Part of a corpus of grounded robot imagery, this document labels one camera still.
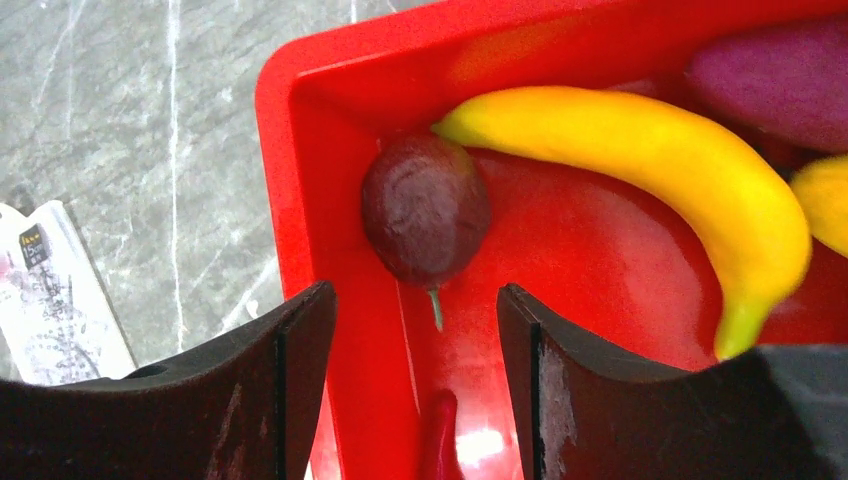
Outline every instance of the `gray marble surface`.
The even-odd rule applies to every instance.
[[[2,0],[0,202],[65,202],[139,366],[220,335],[283,298],[260,68],[425,1]]]

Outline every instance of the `white plastic bag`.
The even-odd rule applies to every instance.
[[[135,370],[59,201],[29,217],[0,203],[0,331],[29,384],[122,378]]]

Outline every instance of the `yellow banana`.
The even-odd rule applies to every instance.
[[[432,130],[467,147],[603,173],[674,208],[721,285],[719,360],[753,346],[772,308],[806,274],[812,239],[789,186],[747,143],[702,116],[625,92],[521,87],[471,98]]]
[[[820,242],[848,257],[848,154],[816,160],[789,183]]]

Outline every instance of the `purple fruit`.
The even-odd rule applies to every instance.
[[[386,268],[430,293],[441,330],[438,290],[468,266],[492,222],[486,187],[471,157],[431,134],[392,142],[365,175],[362,220]]]
[[[848,14],[719,39],[687,74],[724,115],[802,147],[848,152]]]

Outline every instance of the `red tray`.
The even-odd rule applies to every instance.
[[[260,75],[256,110],[283,283],[291,295],[326,279],[339,295],[315,477],[415,478],[419,406],[442,387],[459,399],[466,478],[522,477],[495,317],[507,282],[641,355],[693,370],[715,361],[721,293],[677,214],[608,177],[486,152],[474,153],[495,221],[442,290],[439,334],[427,295],[394,281],[362,231],[360,182],[380,139],[493,89],[673,78],[713,37],[846,9],[845,0],[451,0],[280,48]],[[848,260],[816,244],[807,280],[762,341],[848,343],[846,284]]]

